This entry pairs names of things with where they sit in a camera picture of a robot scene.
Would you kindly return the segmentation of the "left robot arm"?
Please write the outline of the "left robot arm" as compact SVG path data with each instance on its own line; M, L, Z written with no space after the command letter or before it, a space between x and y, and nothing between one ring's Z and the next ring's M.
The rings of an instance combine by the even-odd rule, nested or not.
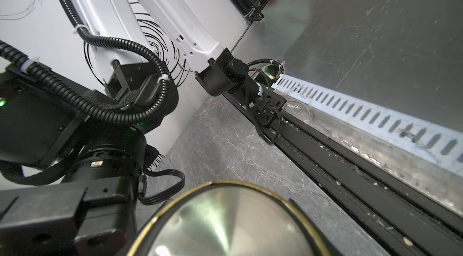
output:
M178 104L175 78L142 34L127 0L59 0L92 47L104 93L55 72L12 45L1 74L4 256L114 256L136 234L137 203L167 203L184 173L158 172L145 135ZM239 104L259 134L281 126L285 100L255 82L203 28L184 0L137 0L159 22L196 80Z

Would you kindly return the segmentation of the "gold thermos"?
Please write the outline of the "gold thermos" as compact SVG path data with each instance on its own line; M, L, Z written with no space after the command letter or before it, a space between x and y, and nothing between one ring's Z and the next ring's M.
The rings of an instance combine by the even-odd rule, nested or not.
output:
M125 256L338 256L292 199L243 181L211 181L164 205Z

